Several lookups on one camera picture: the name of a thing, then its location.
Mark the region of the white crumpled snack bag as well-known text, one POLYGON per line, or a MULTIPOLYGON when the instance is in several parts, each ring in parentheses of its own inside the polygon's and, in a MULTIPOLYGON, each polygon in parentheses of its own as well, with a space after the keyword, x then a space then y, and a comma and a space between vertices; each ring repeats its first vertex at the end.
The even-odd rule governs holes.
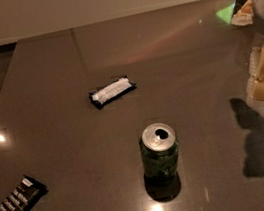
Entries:
POLYGON ((231 24, 234 26, 246 26, 253 24, 253 3, 254 0, 247 0, 241 9, 233 15, 231 24))

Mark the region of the green soda can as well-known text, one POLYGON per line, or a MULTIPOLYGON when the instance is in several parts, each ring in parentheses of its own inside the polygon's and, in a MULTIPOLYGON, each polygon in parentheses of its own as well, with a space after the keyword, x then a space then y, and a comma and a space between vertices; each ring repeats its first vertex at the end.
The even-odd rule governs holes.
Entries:
POLYGON ((153 183, 166 184, 177 174, 179 140, 166 124, 147 126, 139 140, 144 175, 153 183))

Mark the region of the black snack bar wrapper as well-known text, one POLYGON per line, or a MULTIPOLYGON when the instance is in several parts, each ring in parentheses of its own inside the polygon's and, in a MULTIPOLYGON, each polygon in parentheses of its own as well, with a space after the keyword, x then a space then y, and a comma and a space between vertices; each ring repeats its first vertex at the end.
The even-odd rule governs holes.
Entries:
POLYGON ((47 186, 42 182, 24 176, 21 182, 0 203, 0 211, 30 211, 48 191, 47 186))

